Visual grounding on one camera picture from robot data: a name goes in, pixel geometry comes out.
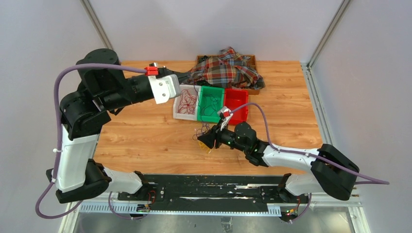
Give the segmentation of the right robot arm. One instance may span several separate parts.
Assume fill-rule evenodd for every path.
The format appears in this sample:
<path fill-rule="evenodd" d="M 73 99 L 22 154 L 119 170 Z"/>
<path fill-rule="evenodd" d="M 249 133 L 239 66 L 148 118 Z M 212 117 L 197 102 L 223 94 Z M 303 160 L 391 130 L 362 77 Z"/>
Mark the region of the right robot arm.
<path fill-rule="evenodd" d="M 289 167 L 305 171 L 305 174 L 285 174 L 278 185 L 278 197 L 291 202 L 305 193 L 325 192 L 338 200 L 349 200 L 359 167 L 337 148 L 323 144 L 319 149 L 297 149 L 276 146 L 257 138 L 252 127 L 242 122 L 233 131 L 221 124 L 213 126 L 197 137 L 210 149 L 222 144 L 245 154 L 246 160 L 255 166 Z"/>

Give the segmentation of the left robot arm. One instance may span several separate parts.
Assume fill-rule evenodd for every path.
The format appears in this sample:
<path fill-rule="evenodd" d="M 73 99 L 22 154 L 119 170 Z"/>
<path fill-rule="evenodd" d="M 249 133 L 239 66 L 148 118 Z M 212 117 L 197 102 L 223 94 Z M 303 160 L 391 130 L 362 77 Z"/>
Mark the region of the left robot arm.
<path fill-rule="evenodd" d="M 132 104 L 147 100 L 163 104 L 178 97 L 180 84 L 189 74 L 158 67 L 156 63 L 144 69 L 125 67 L 115 51 L 96 49 L 58 76 L 54 85 L 56 94 L 62 78 L 74 70 L 81 78 L 77 90 L 62 99 L 55 98 L 57 157 L 47 175 L 56 186 L 58 201 L 83 201 L 105 192 L 154 200 L 155 189 L 141 172 L 115 171 L 93 157 L 102 127 L 110 122 L 111 116 Z"/>

